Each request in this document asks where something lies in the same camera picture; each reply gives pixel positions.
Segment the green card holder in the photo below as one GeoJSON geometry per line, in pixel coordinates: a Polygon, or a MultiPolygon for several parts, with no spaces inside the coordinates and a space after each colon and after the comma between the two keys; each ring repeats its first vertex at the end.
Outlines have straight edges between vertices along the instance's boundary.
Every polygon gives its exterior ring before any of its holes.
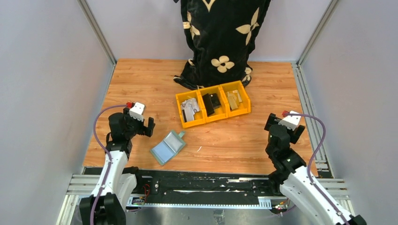
{"type": "Polygon", "coordinates": [[[183,140],[184,135],[185,131],[178,134],[171,130],[159,144],[150,150],[160,165],[165,165],[186,146],[186,142],[183,140]]]}

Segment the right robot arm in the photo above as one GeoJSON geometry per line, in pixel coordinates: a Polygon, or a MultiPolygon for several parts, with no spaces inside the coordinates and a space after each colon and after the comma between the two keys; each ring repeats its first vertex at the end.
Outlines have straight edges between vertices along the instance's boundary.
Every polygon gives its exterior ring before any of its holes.
{"type": "Polygon", "coordinates": [[[319,118],[295,111],[284,111],[282,118],[273,113],[268,117],[264,127],[268,131],[265,152],[275,168],[268,176],[269,192],[286,196],[315,225],[365,225],[361,215],[354,216],[326,191],[304,159],[291,148],[305,129],[299,123],[302,117],[316,120],[325,129],[319,118]]]}

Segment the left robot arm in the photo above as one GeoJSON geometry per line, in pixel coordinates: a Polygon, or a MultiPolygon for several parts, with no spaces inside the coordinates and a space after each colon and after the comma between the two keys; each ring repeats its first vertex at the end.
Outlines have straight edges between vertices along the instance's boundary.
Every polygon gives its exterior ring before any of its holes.
{"type": "Polygon", "coordinates": [[[105,163],[94,190],[79,204],[84,225],[124,225],[126,206],[130,194],[143,190],[144,181],[135,175],[137,168],[124,172],[132,150],[132,138],[136,135],[151,137],[155,127],[150,117],[144,124],[145,105],[139,102],[120,106],[123,112],[109,116],[110,132],[106,143],[99,143],[105,152],[105,163]]]}

